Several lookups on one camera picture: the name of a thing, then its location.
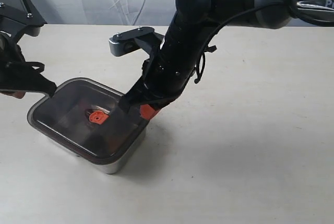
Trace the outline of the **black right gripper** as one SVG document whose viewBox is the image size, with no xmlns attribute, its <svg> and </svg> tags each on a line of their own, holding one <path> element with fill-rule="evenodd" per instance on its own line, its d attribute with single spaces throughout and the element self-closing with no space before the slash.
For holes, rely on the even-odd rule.
<svg viewBox="0 0 334 224">
<path fill-rule="evenodd" d="M 140 105 L 140 116 L 152 120 L 159 109 L 181 95 L 195 64 L 196 56 L 193 54 L 152 52 L 142 76 L 121 97 L 119 107 L 128 112 L 131 107 Z"/>
</svg>

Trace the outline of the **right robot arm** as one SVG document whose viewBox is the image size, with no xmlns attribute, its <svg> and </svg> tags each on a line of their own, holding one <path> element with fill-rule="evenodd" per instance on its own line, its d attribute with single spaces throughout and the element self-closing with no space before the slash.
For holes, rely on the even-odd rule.
<svg viewBox="0 0 334 224">
<path fill-rule="evenodd" d="M 279 29 L 297 18 L 333 26 L 333 0 L 175 0 L 176 12 L 165 33 L 143 27 L 114 36 L 113 54 L 138 49 L 149 54 L 142 75 L 122 96 L 119 106 L 140 106 L 144 119 L 153 118 L 176 100 L 191 77 L 200 82 L 213 37 L 226 26 Z"/>
</svg>

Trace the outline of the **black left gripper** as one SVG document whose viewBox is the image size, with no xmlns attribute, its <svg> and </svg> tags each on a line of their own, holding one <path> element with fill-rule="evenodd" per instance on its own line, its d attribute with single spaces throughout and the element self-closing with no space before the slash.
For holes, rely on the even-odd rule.
<svg viewBox="0 0 334 224">
<path fill-rule="evenodd" d="M 56 84 L 41 73 L 45 65 L 27 62 L 21 48 L 9 35 L 1 33 L 1 93 L 22 99 L 26 92 L 53 96 Z"/>
</svg>

